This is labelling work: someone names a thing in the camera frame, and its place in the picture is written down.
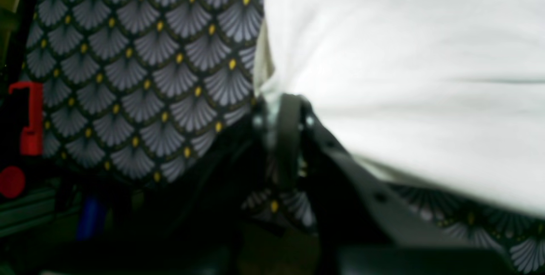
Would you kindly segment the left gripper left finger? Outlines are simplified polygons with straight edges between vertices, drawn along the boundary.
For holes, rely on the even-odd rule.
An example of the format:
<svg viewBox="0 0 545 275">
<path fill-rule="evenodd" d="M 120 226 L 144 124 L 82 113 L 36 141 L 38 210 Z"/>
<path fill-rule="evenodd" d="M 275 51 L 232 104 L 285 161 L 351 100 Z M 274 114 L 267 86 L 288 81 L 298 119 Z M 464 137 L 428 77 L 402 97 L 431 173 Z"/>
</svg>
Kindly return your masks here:
<svg viewBox="0 0 545 275">
<path fill-rule="evenodd" d="M 228 127 L 182 178 L 138 214 L 131 275 L 235 275 L 240 208 L 265 183 L 269 105 Z"/>
</svg>

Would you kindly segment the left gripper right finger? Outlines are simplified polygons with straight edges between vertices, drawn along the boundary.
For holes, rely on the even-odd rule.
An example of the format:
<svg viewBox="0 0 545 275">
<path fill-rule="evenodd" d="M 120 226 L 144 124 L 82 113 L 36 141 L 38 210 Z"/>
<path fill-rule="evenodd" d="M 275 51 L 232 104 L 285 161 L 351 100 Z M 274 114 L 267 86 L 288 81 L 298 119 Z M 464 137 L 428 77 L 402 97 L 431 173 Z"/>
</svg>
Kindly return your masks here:
<svg viewBox="0 0 545 275">
<path fill-rule="evenodd" d="M 507 259 L 417 217 L 360 166 L 308 100 L 284 94 L 277 121 L 282 189 L 299 186 L 315 213 L 317 275 L 509 275 Z"/>
</svg>

